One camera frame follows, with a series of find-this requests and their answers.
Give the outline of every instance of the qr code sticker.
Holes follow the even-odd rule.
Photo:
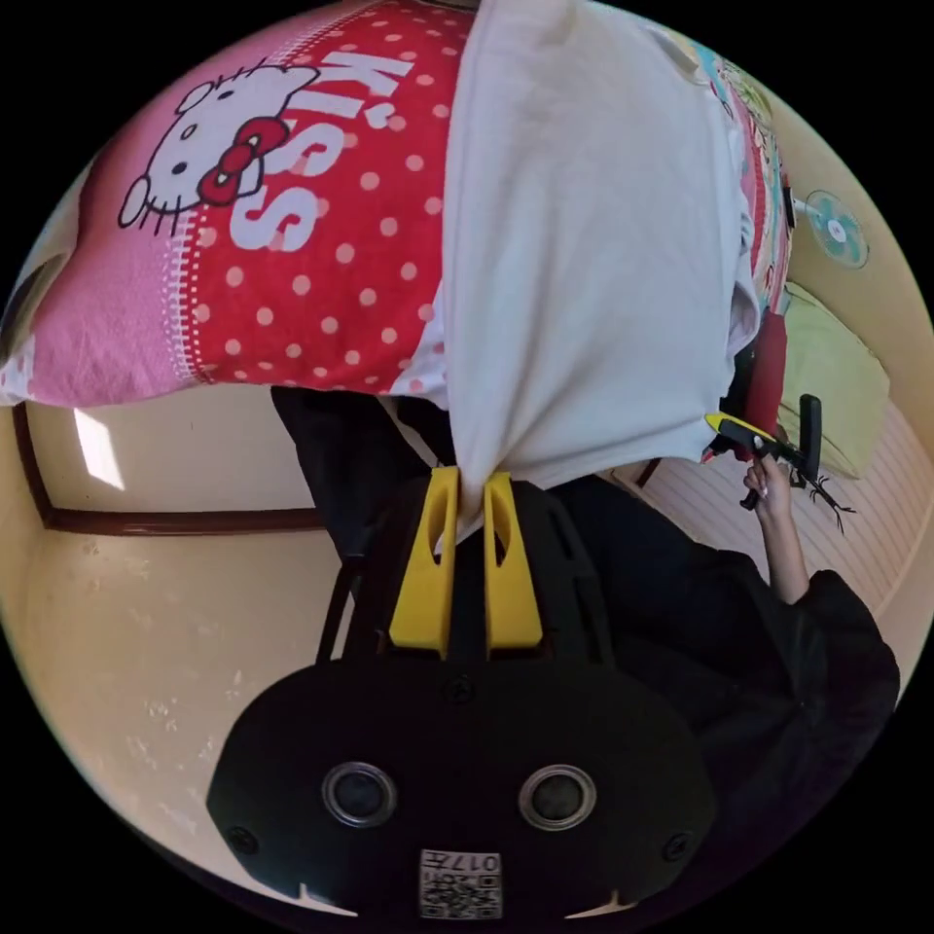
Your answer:
[[[503,916],[499,853],[423,849],[419,864],[421,916],[490,920]]]

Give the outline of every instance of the electric fan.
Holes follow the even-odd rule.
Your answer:
[[[807,201],[792,198],[795,211],[810,221],[817,244],[832,259],[850,269],[869,260],[869,244],[852,211],[829,192],[816,191]]]

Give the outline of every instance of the cream wall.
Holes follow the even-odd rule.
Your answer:
[[[779,97],[775,135],[797,198],[815,189],[836,195],[858,218],[870,244],[863,269],[847,269],[817,246],[799,219],[789,278],[830,308],[879,357],[891,378],[890,397],[934,459],[934,327],[912,271],[865,189],[843,160]]]
[[[898,662],[903,692],[915,672],[934,619],[932,571],[934,519],[929,519],[918,541],[914,560],[906,568],[901,585],[877,619],[882,637]]]
[[[264,387],[204,386],[79,413],[28,409],[56,506],[145,512],[312,505]]]
[[[43,534],[19,462],[13,413],[0,410],[0,614],[6,625],[26,612],[30,561]]]
[[[20,565],[26,600],[8,635],[55,735],[107,804],[186,859],[269,895],[230,855],[204,801],[236,717],[313,663],[337,569],[321,532],[44,532],[29,573]],[[309,724],[322,715],[310,710]]]

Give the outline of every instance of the yellow tool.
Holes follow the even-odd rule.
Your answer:
[[[459,475],[432,472],[389,639],[397,649],[448,657]],[[494,474],[484,489],[486,653],[534,649],[542,641],[535,589],[512,482]]]

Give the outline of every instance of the pink fabric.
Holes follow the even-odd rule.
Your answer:
[[[428,325],[472,20],[349,0],[225,50],[144,108],[84,188],[78,248],[26,350],[29,397],[421,389],[405,376],[442,347]]]

